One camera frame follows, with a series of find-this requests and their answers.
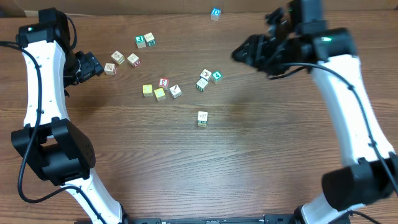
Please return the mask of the white green wooden block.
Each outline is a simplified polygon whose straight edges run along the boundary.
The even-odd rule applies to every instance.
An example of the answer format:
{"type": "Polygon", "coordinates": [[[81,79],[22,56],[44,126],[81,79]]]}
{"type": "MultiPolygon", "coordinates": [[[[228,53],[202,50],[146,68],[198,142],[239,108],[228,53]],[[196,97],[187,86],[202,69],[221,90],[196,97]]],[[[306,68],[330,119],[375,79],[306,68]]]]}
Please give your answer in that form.
{"type": "Polygon", "coordinates": [[[198,127],[207,127],[208,125],[208,112],[206,111],[199,111],[197,117],[197,125],[198,127]]]}

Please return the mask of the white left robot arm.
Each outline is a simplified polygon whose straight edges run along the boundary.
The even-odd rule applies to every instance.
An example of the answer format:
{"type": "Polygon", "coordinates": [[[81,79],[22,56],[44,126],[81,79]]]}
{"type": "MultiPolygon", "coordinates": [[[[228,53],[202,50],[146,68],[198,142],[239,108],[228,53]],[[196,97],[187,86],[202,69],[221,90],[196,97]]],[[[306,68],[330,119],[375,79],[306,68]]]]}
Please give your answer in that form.
{"type": "Polygon", "coordinates": [[[29,166],[38,178],[74,197],[91,223],[130,223],[95,171],[91,141],[67,113],[66,87],[104,71],[91,52],[73,52],[77,42],[70,36],[73,26],[63,12],[43,9],[38,23],[20,27],[16,41],[10,43],[24,56],[28,81],[24,127],[11,134],[12,145],[23,158],[18,180],[29,166]]]}

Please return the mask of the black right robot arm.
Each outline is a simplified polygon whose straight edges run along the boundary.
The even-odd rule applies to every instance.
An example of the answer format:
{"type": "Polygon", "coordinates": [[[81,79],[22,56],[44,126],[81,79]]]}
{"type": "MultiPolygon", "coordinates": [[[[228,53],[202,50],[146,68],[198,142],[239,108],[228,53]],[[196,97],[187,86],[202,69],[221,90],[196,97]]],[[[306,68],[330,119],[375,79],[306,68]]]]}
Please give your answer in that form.
{"type": "Polygon", "coordinates": [[[397,192],[397,154],[366,93],[354,39],[345,28],[329,28],[321,1],[291,1],[265,20],[268,33],[249,36],[232,58],[271,80],[306,70],[329,110],[343,166],[323,175],[322,192],[311,202],[264,221],[348,223],[361,208],[397,192]]]}

